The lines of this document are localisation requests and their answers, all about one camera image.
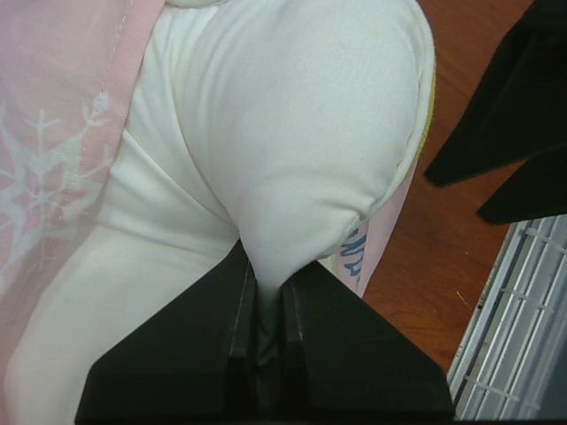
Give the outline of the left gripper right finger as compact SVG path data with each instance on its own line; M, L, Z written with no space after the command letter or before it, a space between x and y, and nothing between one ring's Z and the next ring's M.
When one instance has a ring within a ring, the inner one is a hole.
M283 285L282 302L281 418L454 418L440 366L319 263Z

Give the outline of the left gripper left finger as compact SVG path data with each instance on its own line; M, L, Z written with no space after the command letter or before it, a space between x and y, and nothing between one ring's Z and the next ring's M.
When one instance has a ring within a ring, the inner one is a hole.
M247 421L256 281L241 243L91 367L78 421Z

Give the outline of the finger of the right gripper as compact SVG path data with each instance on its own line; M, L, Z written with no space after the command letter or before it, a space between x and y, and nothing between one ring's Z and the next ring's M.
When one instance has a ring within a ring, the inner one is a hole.
M566 145L566 3L534 1L426 169L446 186Z
M566 155L528 159L478 209L491 225L566 214Z

